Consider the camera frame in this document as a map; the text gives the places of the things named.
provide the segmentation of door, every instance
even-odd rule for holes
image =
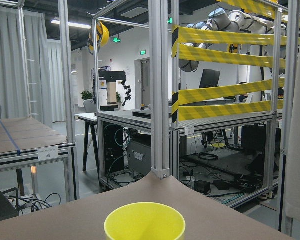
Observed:
[[[150,61],[141,62],[141,104],[149,106],[150,100]]]

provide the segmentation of air vent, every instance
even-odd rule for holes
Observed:
[[[149,11],[148,9],[138,6],[135,9],[132,9],[130,11],[127,11],[127,12],[121,14],[121,16],[132,19],[132,18],[135,18],[136,16],[144,14],[148,11]]]

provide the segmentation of green plant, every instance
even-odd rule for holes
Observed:
[[[118,92],[116,92],[116,101],[121,103],[121,95]]]
[[[84,90],[81,92],[81,94],[82,94],[82,100],[89,100],[93,98],[93,94],[89,90]]]

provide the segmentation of green exit sign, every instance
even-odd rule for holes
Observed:
[[[114,37],[114,38],[113,38],[113,42],[114,42],[114,43],[120,43],[120,42],[121,42],[121,39],[118,38],[118,37]]]

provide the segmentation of gray metal box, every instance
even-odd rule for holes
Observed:
[[[127,147],[128,167],[144,176],[151,171],[151,146],[145,142],[131,140]]]

